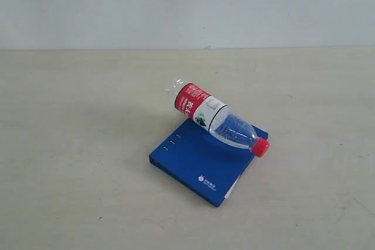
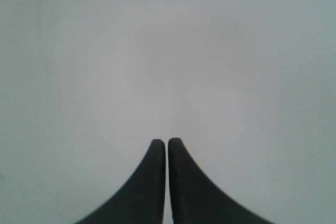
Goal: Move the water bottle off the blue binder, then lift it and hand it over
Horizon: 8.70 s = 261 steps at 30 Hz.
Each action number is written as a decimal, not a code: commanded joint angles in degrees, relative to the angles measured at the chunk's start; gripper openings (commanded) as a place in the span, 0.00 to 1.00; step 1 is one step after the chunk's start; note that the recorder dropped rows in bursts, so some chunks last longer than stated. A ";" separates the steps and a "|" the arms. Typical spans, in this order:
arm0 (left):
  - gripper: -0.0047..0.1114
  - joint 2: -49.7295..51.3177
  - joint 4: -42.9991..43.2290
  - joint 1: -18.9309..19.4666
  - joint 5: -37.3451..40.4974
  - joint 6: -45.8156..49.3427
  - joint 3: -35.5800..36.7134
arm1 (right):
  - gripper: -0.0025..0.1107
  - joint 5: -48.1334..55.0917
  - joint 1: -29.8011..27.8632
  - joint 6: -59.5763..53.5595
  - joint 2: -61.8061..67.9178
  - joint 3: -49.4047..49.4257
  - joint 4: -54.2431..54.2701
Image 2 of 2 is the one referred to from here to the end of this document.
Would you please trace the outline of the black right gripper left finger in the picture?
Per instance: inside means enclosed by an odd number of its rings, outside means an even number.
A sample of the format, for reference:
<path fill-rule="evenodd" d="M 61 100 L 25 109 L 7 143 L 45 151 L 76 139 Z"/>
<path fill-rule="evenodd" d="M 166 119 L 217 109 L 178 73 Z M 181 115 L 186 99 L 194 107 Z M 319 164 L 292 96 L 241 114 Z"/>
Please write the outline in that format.
<path fill-rule="evenodd" d="M 165 204 L 165 144 L 151 141 L 123 186 L 79 223 L 162 223 Z"/>

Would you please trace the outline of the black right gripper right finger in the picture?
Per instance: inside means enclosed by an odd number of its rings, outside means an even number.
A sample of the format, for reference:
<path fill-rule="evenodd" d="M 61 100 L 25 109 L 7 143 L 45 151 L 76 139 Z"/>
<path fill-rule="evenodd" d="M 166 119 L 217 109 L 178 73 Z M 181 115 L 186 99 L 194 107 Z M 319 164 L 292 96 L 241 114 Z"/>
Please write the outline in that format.
<path fill-rule="evenodd" d="M 193 160 L 181 138 L 167 146 L 174 223 L 270 223 L 218 188 Z"/>

